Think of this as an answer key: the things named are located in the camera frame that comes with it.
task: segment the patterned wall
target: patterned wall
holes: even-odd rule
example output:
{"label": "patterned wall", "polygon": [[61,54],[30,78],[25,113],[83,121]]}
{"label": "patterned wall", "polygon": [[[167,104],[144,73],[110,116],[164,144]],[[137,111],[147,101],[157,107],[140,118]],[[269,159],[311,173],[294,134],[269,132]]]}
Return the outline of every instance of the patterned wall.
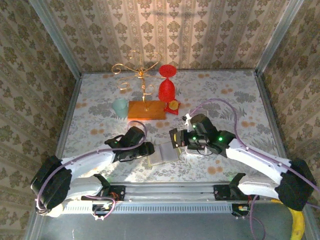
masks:
{"label": "patterned wall", "polygon": [[[320,185],[320,1],[305,0],[264,71],[289,157]],[[314,194],[320,204],[320,194]],[[317,213],[320,226],[320,211]]]}
{"label": "patterned wall", "polygon": [[30,181],[55,152],[75,79],[36,12],[0,1],[0,239],[22,239]]}
{"label": "patterned wall", "polygon": [[81,72],[132,67],[130,50],[180,69],[253,69],[289,0],[46,0]]}

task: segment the gold metal stand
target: gold metal stand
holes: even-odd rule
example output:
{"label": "gold metal stand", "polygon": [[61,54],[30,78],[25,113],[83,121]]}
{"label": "gold metal stand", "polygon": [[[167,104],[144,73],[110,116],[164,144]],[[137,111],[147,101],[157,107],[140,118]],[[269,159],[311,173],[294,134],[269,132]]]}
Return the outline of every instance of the gold metal stand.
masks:
{"label": "gold metal stand", "polygon": [[142,55],[139,51],[132,50],[130,53],[137,53],[139,54],[139,66],[136,70],[123,65],[122,63],[117,63],[112,66],[111,71],[116,75],[121,73],[121,68],[124,67],[127,70],[130,70],[132,72],[135,72],[133,76],[127,76],[122,77],[118,80],[117,87],[120,90],[125,90],[129,88],[130,84],[128,82],[123,82],[127,79],[132,78],[139,78],[141,79],[141,90],[142,90],[142,101],[129,101],[129,107],[128,107],[128,120],[163,120],[166,119],[166,113],[164,112],[164,108],[166,104],[162,101],[146,101],[146,95],[151,95],[155,92],[155,87],[152,84],[149,84],[146,87],[146,80],[145,77],[150,78],[161,78],[164,79],[165,77],[161,76],[151,76],[148,75],[146,72],[150,69],[154,68],[162,59],[163,56],[158,53],[154,52],[153,54],[156,54],[158,56],[158,61],[153,64],[149,68],[143,67],[142,62]]}

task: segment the red glass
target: red glass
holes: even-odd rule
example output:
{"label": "red glass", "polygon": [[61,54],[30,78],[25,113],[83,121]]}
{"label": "red glass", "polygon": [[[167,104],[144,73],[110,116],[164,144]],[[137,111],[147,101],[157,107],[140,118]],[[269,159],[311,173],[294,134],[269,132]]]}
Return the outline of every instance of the red glass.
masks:
{"label": "red glass", "polygon": [[170,65],[166,64],[159,68],[159,73],[161,76],[166,77],[166,79],[159,86],[159,99],[162,102],[169,103],[175,99],[176,88],[172,81],[169,80],[170,77],[173,77],[177,73],[177,69]]}

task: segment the floral tablecloth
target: floral tablecloth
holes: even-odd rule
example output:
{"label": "floral tablecloth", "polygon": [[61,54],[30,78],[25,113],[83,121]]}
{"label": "floral tablecloth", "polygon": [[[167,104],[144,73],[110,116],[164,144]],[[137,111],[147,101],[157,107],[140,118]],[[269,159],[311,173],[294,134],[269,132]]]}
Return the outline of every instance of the floral tablecloth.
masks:
{"label": "floral tablecloth", "polygon": [[[117,80],[132,76],[124,72],[93,73],[82,76],[71,126],[64,149],[64,157],[75,156],[92,150],[119,134],[126,132],[127,119],[117,117],[111,107],[116,98],[141,100],[141,83],[137,78],[129,80],[126,90],[117,88]],[[230,102],[239,116],[238,133],[248,144],[277,155],[273,135],[252,70],[178,71],[171,78],[176,88],[176,99],[181,102],[179,115],[166,114],[166,120],[144,121],[147,140],[154,144],[170,141],[169,130],[183,129],[182,116],[210,98],[222,98]],[[146,83],[159,89],[162,79],[147,77]],[[147,100],[159,100],[158,94]],[[233,132],[234,115],[222,102],[203,106],[218,130]],[[194,156],[182,151],[180,160],[150,167],[146,158],[132,162],[116,162],[101,171],[110,182],[225,182],[237,173],[260,175],[253,168],[235,160],[218,156]]]}

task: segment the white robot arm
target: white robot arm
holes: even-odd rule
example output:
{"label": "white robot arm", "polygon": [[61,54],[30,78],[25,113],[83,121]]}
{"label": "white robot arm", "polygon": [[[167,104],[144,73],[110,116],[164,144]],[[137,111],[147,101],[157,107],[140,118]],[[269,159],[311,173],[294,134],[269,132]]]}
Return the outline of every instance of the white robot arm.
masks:
{"label": "white robot arm", "polygon": [[[169,132],[173,148],[188,147],[193,150],[208,148],[213,154],[242,162],[266,176],[258,178],[238,173],[229,184],[233,200],[241,200],[247,195],[260,195],[279,199],[284,205],[297,211],[303,209],[313,188],[288,171],[288,168],[294,169],[316,184],[305,161],[301,159],[291,161],[252,146],[247,147],[233,133],[218,131],[203,114],[194,117],[187,115],[185,120],[187,129],[178,131],[175,128]],[[116,161],[127,162],[153,154],[155,150],[151,142],[143,142],[134,147],[144,136],[142,130],[132,127],[125,135],[107,140],[105,145],[95,151],[61,160],[52,156],[45,161],[33,178],[31,189],[36,195],[39,195],[41,189],[45,189],[38,198],[46,210],[53,209],[66,199],[96,196],[102,189],[108,187],[108,182],[101,175],[95,174],[86,178],[80,176]],[[45,180],[50,175],[52,179],[45,185]]]}

